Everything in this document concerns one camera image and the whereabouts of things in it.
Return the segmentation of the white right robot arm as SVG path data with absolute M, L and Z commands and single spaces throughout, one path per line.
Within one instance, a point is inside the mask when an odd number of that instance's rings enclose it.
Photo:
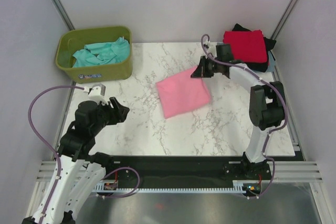
M 233 173 L 247 179 L 269 174 L 270 159 L 266 149 L 271 134 L 283 129 L 288 121 L 284 87 L 280 81 L 267 82 L 254 73 L 247 64 L 233 58 L 230 46 L 202 43 L 205 53 L 191 74 L 191 78 L 211 78 L 220 73 L 237 82 L 249 92 L 249 118 L 253 132 Z

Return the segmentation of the olive green plastic bin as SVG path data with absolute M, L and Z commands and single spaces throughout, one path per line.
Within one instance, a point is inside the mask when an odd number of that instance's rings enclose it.
M 115 42 L 124 38 L 132 44 L 131 30 L 125 26 L 108 26 L 72 30 L 64 34 L 58 44 L 55 63 L 68 77 L 77 83 L 124 80 L 132 75 L 132 52 L 121 63 L 101 66 L 74 67 L 73 54 L 85 45 L 99 42 Z

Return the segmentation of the pink t shirt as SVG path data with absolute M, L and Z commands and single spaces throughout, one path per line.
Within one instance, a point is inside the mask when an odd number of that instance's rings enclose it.
M 211 94 L 200 78 L 192 78 L 196 67 L 189 68 L 156 83 L 165 119 L 192 112 L 211 102 Z

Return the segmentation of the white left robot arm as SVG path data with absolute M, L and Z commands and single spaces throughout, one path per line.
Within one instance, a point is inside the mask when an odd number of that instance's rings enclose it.
M 123 123 L 130 109 L 115 97 L 107 103 L 84 101 L 75 119 L 60 140 L 56 167 L 38 209 L 23 223 L 75 223 L 94 186 L 115 173 L 112 157 L 105 153 L 89 155 L 95 137 L 106 126 Z

